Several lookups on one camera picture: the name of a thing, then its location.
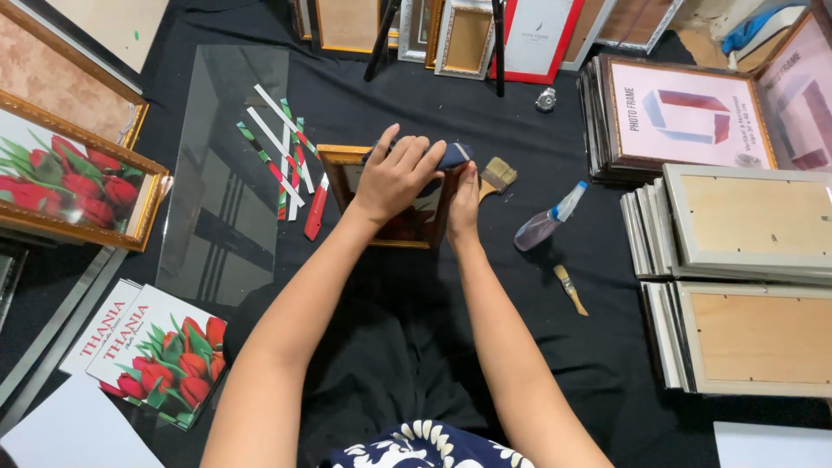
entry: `small paint brush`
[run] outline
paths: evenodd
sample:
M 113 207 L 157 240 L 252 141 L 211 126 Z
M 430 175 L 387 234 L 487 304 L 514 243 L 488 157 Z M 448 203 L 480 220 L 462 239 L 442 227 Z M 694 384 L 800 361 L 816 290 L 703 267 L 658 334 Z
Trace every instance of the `small paint brush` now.
M 485 171 L 480 174 L 483 183 L 479 188 L 479 201 L 490 193 L 502 194 L 517 178 L 517 171 L 499 157 L 493 157 L 485 167 Z
M 577 313 L 581 314 L 582 316 L 589 316 L 587 313 L 587 309 L 583 308 L 581 301 L 577 298 L 577 291 L 575 291 L 575 285 L 572 284 L 572 280 L 569 279 L 569 275 L 567 274 L 567 269 L 563 267 L 563 265 L 555 266 L 555 275 L 557 275 L 557 279 L 561 280 L 563 284 L 563 289 L 566 290 L 567 295 L 572 299 L 572 303 L 575 304 L 575 308 L 577 309 Z

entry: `spray bottle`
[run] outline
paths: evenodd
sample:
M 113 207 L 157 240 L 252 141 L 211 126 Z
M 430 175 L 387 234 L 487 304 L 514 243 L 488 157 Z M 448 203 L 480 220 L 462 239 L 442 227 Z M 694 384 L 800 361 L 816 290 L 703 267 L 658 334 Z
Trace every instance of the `spray bottle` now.
M 586 189 L 587 183 L 579 182 L 556 207 L 538 213 L 528 220 L 514 235 L 514 246 L 520 251 L 527 251 L 551 236 L 555 228 L 572 214 Z

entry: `black cloth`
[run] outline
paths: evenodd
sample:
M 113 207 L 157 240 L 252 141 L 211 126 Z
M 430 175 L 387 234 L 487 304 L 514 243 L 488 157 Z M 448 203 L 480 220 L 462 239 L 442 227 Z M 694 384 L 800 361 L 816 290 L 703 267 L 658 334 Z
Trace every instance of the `black cloth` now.
M 558 73 L 552 86 L 557 104 L 544 115 L 534 110 L 543 86 L 510 82 L 500 99 L 489 82 L 435 77 L 417 63 L 382 65 L 365 83 L 365 63 L 316 59 L 291 42 L 285 2 L 174 0 L 170 9 L 142 71 L 151 106 L 134 149 L 171 170 L 199 44 L 291 47 L 288 99 L 293 113 L 306 119 L 305 134 L 315 144 L 369 146 L 399 122 L 401 136 L 466 142 L 479 167 L 501 157 L 518 170 L 504 195 L 480 206 L 483 246 L 570 405 L 616 466 L 718 466 L 714 420 L 830 426 L 829 411 L 817 400 L 705 398 L 660 389 L 651 374 L 619 206 L 623 190 L 590 186 L 550 242 L 528 256 L 514 249 L 513 235 L 524 222 L 586 180 L 576 73 Z M 672 32 L 652 58 L 691 62 Z M 319 163 L 308 162 L 317 179 Z M 167 205 L 165 200 L 160 207 L 146 252 L 129 256 L 119 277 L 154 283 Z M 330 197 L 318 242 L 338 219 Z M 318 245 L 305 239 L 303 227 L 300 221 L 280 225 L 275 284 L 222 316 L 230 320 L 230 349 L 240 349 L 257 317 Z M 3 375 L 95 251 L 33 249 L 0 336 Z M 558 263 L 569 271 L 589 317 L 579 316 L 563 292 L 552 272 Z M 447 243 L 438 251 L 368 249 L 308 377 L 299 452 L 305 466 L 324 447 L 349 444 L 330 434 L 356 430 L 347 437 L 366 441 L 387 424 L 427 416 L 499 441 Z M 148 421 L 156 424 L 154 416 Z M 203 417 L 183 435 L 157 437 L 151 448 L 169 468 L 196 467 L 209 423 Z M 553 450 L 558 443 L 552 441 Z

